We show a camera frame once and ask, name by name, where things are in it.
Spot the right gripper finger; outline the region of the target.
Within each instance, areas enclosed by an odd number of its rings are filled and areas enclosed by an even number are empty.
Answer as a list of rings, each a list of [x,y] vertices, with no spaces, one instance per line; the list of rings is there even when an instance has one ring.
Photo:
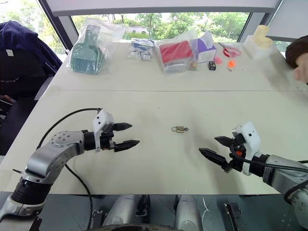
[[[214,139],[223,146],[231,146],[233,142],[233,138],[229,138],[226,136],[217,136]]]
[[[215,151],[208,148],[199,148],[199,152],[209,161],[219,165],[222,169],[230,169],[230,165],[226,158],[217,154]]]

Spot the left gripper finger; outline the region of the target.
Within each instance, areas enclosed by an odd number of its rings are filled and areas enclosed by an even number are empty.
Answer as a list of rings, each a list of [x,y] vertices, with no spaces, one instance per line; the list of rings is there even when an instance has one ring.
[[[139,143],[140,143],[139,140],[128,140],[128,141],[124,141],[122,143],[115,143],[114,142],[114,152],[120,152],[120,151],[128,150],[128,149],[136,146]]]
[[[132,125],[129,123],[115,123],[113,124],[113,131],[122,131],[131,127]]]

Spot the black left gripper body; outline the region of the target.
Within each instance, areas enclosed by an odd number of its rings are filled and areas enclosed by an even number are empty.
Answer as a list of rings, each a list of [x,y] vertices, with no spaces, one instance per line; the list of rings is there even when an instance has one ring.
[[[113,142],[114,137],[114,124],[108,125],[102,129],[100,135],[100,146],[102,150],[112,150],[115,148],[115,143]]]

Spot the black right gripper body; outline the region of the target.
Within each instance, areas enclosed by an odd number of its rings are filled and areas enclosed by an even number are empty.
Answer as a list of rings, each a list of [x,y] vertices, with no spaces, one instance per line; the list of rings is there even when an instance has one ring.
[[[230,149],[230,158],[232,159],[229,162],[230,169],[235,169],[239,172],[243,170],[243,159],[246,155],[246,148],[244,147],[245,139],[242,134],[238,134],[233,138],[231,146],[227,146]]]

